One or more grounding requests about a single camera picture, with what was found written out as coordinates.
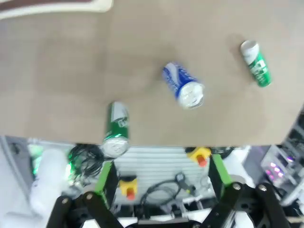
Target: black metal bracket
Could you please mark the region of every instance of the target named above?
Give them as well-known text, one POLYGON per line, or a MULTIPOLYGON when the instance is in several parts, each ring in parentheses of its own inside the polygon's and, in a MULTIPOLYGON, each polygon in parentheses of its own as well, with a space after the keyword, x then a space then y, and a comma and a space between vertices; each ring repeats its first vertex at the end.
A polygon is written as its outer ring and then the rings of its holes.
POLYGON ((263 183, 253 189, 239 182, 225 189, 200 228, 229 227, 237 211, 247 212, 256 228, 290 228, 270 184, 263 183))
POLYGON ((123 228, 96 193, 89 191, 72 200, 61 196, 56 200, 47 228, 81 228, 88 219, 99 227, 123 228))

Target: blue and white can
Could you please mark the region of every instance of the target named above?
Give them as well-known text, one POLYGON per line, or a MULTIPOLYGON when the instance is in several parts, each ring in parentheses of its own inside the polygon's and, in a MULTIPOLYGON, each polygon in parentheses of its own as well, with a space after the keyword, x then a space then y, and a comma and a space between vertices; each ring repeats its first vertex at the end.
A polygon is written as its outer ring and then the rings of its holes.
POLYGON ((204 85, 181 65, 168 63, 162 71, 162 77, 183 108, 195 108, 202 104, 204 85))

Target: can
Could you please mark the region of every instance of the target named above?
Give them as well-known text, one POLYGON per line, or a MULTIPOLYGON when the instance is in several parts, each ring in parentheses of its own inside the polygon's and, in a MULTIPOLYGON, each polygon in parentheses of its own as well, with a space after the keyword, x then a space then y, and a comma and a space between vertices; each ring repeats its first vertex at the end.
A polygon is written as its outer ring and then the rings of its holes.
POLYGON ((254 40, 246 40, 241 44, 241 52, 257 84, 260 87, 269 85, 271 83, 271 75, 260 52, 259 44, 254 40))
POLYGON ((109 104, 103 153, 110 158, 117 158, 129 149, 129 115, 121 102, 109 104))
POLYGON ((204 85, 181 65, 168 63, 163 68, 162 77, 183 108, 191 109, 202 104, 204 85))

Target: can bottom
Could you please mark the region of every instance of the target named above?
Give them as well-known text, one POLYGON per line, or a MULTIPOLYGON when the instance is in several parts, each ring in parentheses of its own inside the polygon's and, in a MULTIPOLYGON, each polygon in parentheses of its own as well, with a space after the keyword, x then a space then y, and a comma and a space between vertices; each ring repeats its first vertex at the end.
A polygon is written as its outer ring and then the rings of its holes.
POLYGON ((268 86, 268 85, 270 85, 271 84, 271 81, 269 81, 269 82, 267 82, 267 83, 265 83, 265 84, 259 84, 258 83, 258 86, 259 87, 266 87, 266 86, 268 86))
POLYGON ((258 48, 258 44, 255 40, 246 40, 241 44, 241 52, 248 54, 248 51, 253 51, 254 48, 258 48))
POLYGON ((178 98, 180 105, 186 109, 200 106, 204 97, 203 88, 204 86, 198 82, 189 82, 184 85, 178 98))
POLYGON ((124 137, 106 139, 103 143, 103 153, 107 157, 117 158, 129 149, 129 141, 124 137))

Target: bolt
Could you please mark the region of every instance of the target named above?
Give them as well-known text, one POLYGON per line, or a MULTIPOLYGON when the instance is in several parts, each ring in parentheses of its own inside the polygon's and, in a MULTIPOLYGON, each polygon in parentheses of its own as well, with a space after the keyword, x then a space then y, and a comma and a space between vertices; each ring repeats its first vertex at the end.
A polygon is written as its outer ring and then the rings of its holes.
POLYGON ((233 186, 233 188, 235 189, 235 190, 240 190, 241 189, 241 186, 239 185, 239 184, 233 184, 232 185, 233 186))
POLYGON ((259 188, 261 191, 266 191, 266 190, 267 190, 267 188, 266 188, 263 184, 259 185, 258 188, 259 188))
POLYGON ((66 204, 68 202, 68 198, 64 198, 63 200, 62 200, 62 204, 66 204))
POLYGON ((90 194, 88 194, 88 195, 86 196, 86 199, 87 199, 87 200, 90 200, 92 197, 93 197, 93 195, 90 193, 90 194))

